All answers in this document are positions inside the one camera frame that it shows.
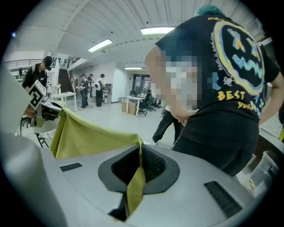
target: black pants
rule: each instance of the black pants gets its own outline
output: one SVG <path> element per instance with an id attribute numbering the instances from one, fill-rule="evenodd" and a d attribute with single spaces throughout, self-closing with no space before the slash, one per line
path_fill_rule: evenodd
<path id="1" fill-rule="evenodd" d="M 230 176 L 240 172 L 252 157 L 253 151 L 238 149 L 217 149 L 188 140 L 182 135 L 173 146 L 173 150 L 199 157 L 215 165 Z"/>
<path id="2" fill-rule="evenodd" d="M 84 93 L 82 93 L 82 108 L 86 108 L 88 105 L 89 104 L 87 94 L 84 95 Z"/>
<path id="3" fill-rule="evenodd" d="M 172 123 L 174 123 L 174 142 L 178 139 L 179 135 L 181 134 L 182 124 L 179 123 L 178 120 L 174 118 L 169 111 L 165 110 L 164 116 L 155 134 L 153 135 L 153 141 L 155 143 L 162 139 L 163 135 L 165 134 L 165 131 Z"/>
<path id="4" fill-rule="evenodd" d="M 103 101 L 103 90 L 96 90 L 96 105 L 101 106 Z"/>

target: black cap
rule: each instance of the black cap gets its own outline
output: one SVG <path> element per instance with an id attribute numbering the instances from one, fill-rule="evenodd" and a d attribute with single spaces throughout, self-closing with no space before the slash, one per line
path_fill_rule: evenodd
<path id="1" fill-rule="evenodd" d="M 52 57 L 51 56 L 46 56 L 43 59 L 43 62 L 44 62 L 45 67 L 48 68 L 51 65 L 51 63 L 52 63 Z"/>

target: ceiling light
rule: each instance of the ceiling light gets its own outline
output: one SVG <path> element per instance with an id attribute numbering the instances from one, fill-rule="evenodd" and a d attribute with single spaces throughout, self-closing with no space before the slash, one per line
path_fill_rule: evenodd
<path id="1" fill-rule="evenodd" d="M 143 35 L 151 35 L 151 34 L 167 34 L 174 27 L 149 27 L 149 28 L 141 28 L 140 31 Z"/>
<path id="2" fill-rule="evenodd" d="M 126 70 L 141 70 L 141 67 L 125 67 Z"/>
<path id="3" fill-rule="evenodd" d="M 102 41 L 101 43 L 99 43 L 99 44 L 93 46 L 93 47 L 90 48 L 88 51 L 89 51 L 89 52 L 94 52 L 94 51 L 96 51 L 96 50 L 98 50 L 98 49 L 100 49 L 100 48 L 102 48 L 102 47 L 105 47 L 105 46 L 108 45 L 108 44 L 111 44 L 111 43 L 112 43 L 112 42 L 111 42 L 109 39 L 107 39 L 107 40 Z"/>

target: cardboard box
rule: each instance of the cardboard box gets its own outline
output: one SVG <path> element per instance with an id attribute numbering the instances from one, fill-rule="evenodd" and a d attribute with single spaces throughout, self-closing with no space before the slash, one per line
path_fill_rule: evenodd
<path id="1" fill-rule="evenodd" d="M 127 101 L 123 101 L 121 106 L 121 111 L 124 113 L 126 113 L 126 106 L 127 106 Z M 135 102 L 129 102 L 128 113 L 135 115 L 136 109 L 137 109 L 137 104 Z"/>

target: blue hair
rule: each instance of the blue hair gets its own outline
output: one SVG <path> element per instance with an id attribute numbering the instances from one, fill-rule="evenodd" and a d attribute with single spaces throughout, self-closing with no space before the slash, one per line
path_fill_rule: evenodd
<path id="1" fill-rule="evenodd" d="M 200 7 L 194 16 L 200 16 L 204 14 L 221 14 L 226 17 L 226 15 L 215 5 L 204 5 Z"/>

